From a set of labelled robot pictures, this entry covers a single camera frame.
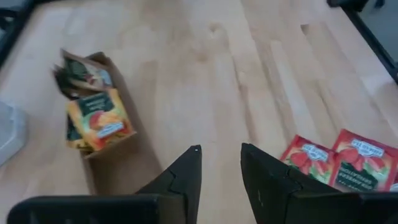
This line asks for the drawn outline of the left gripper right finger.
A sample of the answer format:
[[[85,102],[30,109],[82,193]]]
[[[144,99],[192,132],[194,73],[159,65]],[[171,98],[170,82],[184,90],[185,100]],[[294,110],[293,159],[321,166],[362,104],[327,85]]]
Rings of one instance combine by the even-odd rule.
[[[398,224],[397,192],[341,192],[248,143],[241,170],[257,224]]]

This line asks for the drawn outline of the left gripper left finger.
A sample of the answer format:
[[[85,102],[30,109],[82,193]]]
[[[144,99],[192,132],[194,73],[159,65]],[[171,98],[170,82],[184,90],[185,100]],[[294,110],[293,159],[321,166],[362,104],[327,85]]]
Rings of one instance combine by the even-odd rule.
[[[196,224],[200,192],[196,145],[134,194],[32,197],[11,208],[7,224]]]

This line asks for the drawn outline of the red tea packet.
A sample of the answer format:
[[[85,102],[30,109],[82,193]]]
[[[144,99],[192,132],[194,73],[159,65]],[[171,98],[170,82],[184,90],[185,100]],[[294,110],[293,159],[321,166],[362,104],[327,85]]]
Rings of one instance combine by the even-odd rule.
[[[398,173],[398,148],[342,129],[329,185],[344,191],[389,192]]]
[[[328,185],[335,164],[335,152],[295,135],[280,160],[303,174]]]

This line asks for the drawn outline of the orange mango tea packet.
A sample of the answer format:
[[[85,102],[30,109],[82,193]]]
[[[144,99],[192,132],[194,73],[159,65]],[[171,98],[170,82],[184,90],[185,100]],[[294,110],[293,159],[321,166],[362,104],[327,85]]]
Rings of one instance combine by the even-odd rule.
[[[78,134],[94,152],[136,133],[115,88],[70,101],[67,111]]]

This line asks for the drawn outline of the wooden tea organizer box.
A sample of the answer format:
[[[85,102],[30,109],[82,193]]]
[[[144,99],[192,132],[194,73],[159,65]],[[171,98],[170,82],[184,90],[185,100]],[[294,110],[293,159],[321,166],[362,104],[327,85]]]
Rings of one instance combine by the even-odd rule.
[[[107,57],[103,52],[96,52],[96,53],[93,53],[93,54],[91,54],[91,55],[89,55],[89,56],[86,56],[86,57],[83,57],[83,58],[88,58],[88,59],[94,60],[95,62],[98,62],[98,63],[100,63],[100,64],[105,65],[105,66],[108,67],[108,72],[109,72],[109,74],[111,75],[111,79],[112,79],[112,82],[113,82],[113,85],[114,85],[112,88],[115,88],[115,89],[118,90],[119,95],[120,95],[120,97],[121,97],[121,99],[122,99],[122,101],[123,101],[124,107],[125,107],[125,109],[126,109],[126,111],[127,111],[127,115],[129,116],[129,119],[130,119],[130,122],[131,122],[131,124],[132,124],[132,127],[136,130],[136,128],[133,126],[133,123],[132,123],[132,101],[131,101],[131,97],[130,97],[129,92],[128,92],[126,86],[125,86],[124,78],[123,78],[123,76],[120,74],[120,72],[119,72],[119,70],[117,69],[117,67],[115,66],[115,64],[114,64],[114,63],[112,62],[112,60],[111,60],[109,57]],[[92,90],[80,88],[80,87],[78,87],[78,86],[76,86],[76,87],[78,88],[78,92],[79,92],[80,95],[81,95],[80,98],[83,98],[83,97],[86,97],[86,96],[91,96],[91,95],[94,95],[94,94],[103,92],[103,91],[92,91]],[[70,101],[73,101],[73,100],[69,100],[68,98],[66,98],[66,99],[67,99],[67,103],[66,103],[66,116],[68,116],[67,104],[68,104]],[[77,150],[79,150],[79,151],[81,152],[82,156],[83,156],[85,159],[91,159],[91,158],[94,158],[94,157],[98,157],[99,155],[105,153],[106,151],[111,151],[111,150],[116,149],[116,148],[119,147],[120,145],[122,145],[122,144],[124,144],[125,142],[129,141],[130,139],[132,139],[132,137],[133,137],[134,135],[132,135],[132,136],[126,138],[125,140],[123,140],[123,141],[121,141],[121,142],[112,144],[112,145],[110,145],[109,147],[103,149],[102,151],[94,152],[94,151],[92,151],[92,150],[91,150],[91,151],[81,151],[81,150],[79,150],[79,149],[77,149]]]

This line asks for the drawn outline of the white hexagonal plant pot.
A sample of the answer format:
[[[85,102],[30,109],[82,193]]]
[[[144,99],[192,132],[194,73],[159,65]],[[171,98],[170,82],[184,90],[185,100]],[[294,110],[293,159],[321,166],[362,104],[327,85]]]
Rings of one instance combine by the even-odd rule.
[[[24,147],[26,139],[26,113],[0,100],[0,166]]]

